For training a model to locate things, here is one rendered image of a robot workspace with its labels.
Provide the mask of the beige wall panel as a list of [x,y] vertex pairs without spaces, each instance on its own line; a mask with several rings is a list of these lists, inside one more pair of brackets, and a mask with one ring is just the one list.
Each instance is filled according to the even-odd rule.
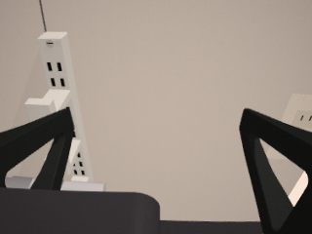
[[48,92],[67,32],[94,182],[160,204],[160,234],[262,234],[239,124],[312,132],[312,0],[0,0],[0,133]]

